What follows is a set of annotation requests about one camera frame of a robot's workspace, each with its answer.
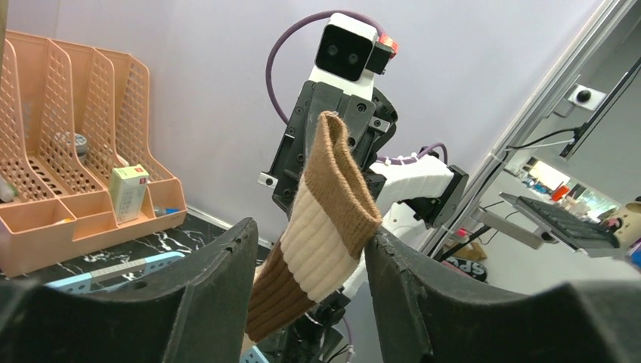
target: small white box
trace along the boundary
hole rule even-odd
[[[138,217],[148,180],[149,173],[140,164],[113,168],[109,194],[116,211],[116,222],[127,222]]]
[[[589,99],[586,101],[579,101],[579,93],[583,91],[589,92]],[[594,112],[597,108],[599,108],[599,106],[601,106],[601,103],[603,103],[605,97],[607,96],[608,95],[606,95],[605,93],[597,91],[594,88],[589,88],[584,85],[576,85],[576,87],[570,94],[570,97],[568,97],[568,101],[585,110]]]

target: black marble table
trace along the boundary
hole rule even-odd
[[[215,243],[216,238],[224,232],[224,229],[216,225],[187,214],[184,224],[179,227],[130,240],[123,244],[76,257],[16,278],[38,278],[42,283],[48,283],[160,253],[176,251],[187,255],[198,251],[199,248],[206,244]],[[268,253],[269,249],[259,246],[256,264],[262,263]],[[134,280],[139,275],[139,272],[125,274],[121,278],[109,280],[107,286]],[[0,278],[6,279],[1,272]]]

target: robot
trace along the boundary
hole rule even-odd
[[[374,86],[374,79],[384,74],[397,50],[373,25],[341,13],[330,16],[271,168],[258,180],[273,189],[272,200],[285,213],[289,215],[296,195],[318,115],[329,110],[337,112],[348,126],[348,145],[384,216],[384,228],[407,243],[452,216],[469,177],[463,170],[425,150],[394,159],[377,155],[394,135],[398,113]],[[280,361],[314,361],[321,340],[340,322],[345,306],[366,280],[367,267],[361,256],[356,271],[340,290],[287,328]]]

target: white mounting bracket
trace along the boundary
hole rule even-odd
[[[599,108],[599,106],[601,106],[601,103],[603,103],[606,96],[607,94],[597,91],[594,88],[577,84],[572,92],[570,92],[568,101],[573,103],[575,106],[583,108],[584,110],[594,112]]]

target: ribbed sock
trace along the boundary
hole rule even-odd
[[[290,223],[254,278],[243,351],[340,288],[381,223],[347,137],[334,113],[318,117]]]

